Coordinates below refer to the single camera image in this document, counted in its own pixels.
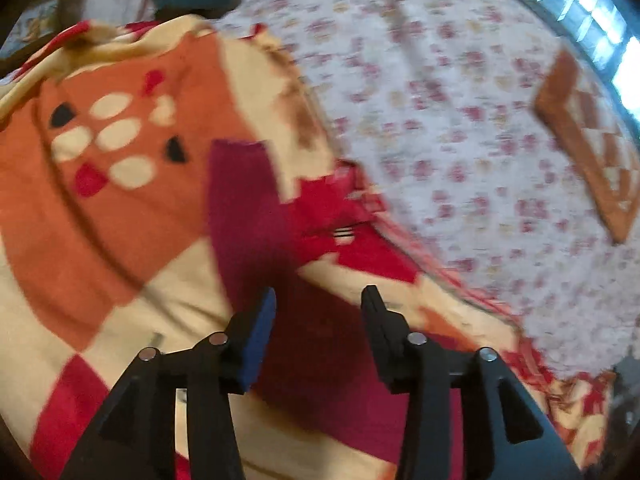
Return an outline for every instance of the brown checkered pillow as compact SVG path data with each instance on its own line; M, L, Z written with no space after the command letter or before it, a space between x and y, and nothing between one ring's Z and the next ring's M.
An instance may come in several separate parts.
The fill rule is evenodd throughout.
M613 240L624 242L640 205L640 160L594 73L562 50L534 108L587 181Z

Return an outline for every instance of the silver rivet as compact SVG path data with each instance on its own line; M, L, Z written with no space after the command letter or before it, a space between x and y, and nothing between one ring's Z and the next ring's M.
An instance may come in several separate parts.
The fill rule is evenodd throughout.
M493 348L485 346L484 348L480 349L480 357L483 361L487 361L488 363L490 363L498 358L498 354Z
M209 336L209 342L213 346L220 346L229 341L228 336L224 332L214 332Z
M143 361L151 361L151 359L153 359L154 357L156 357L156 354L158 353L158 350L156 350L155 348L153 348L152 346L148 346L146 348L143 348L139 353L138 353L138 357L140 359L142 359Z
M411 332L406 340L412 345L420 346L424 345L427 342L427 336L421 334L420 332Z

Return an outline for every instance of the white floral fabric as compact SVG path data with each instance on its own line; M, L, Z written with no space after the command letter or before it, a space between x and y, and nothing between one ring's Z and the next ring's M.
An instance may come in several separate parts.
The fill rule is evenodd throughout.
M560 40L514 0L244 0L444 267L523 316L559 378L596 375L631 340L640 226L613 246L582 179L532 112Z

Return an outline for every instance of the blanket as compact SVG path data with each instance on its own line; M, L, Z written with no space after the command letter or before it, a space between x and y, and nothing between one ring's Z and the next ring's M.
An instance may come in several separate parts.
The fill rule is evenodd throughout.
M222 329L273 261L316 300L283 299L256 392L232 396L247 478L392 478L402 397L364 397L393 407L378 425L367 406L339 406L362 398L359 381L374 384L357 311L371 283L415 330L497 349L576 462L597 459L612 374L557 380L499 304L436 265L362 169L337 156L268 31L233 40L191 16L135 32L80 23L3 93L0 415L46 480L140 348L177 351ZM273 173L258 195L255 142ZM280 204L279 225L246 196ZM178 392L180 478L184 400ZM369 434L354 435L367 420Z

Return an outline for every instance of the brown border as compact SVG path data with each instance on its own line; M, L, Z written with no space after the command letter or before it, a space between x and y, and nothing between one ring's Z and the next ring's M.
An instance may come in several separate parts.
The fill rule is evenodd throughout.
M591 145L566 109L581 70L583 68L575 57L568 50L561 50L536 96L534 110L574 160L591 189L602 221L609 229L613 241L620 244L626 240L636 219L640 206L640 188L632 198L629 210L625 212L618 205L617 193L610 188Z

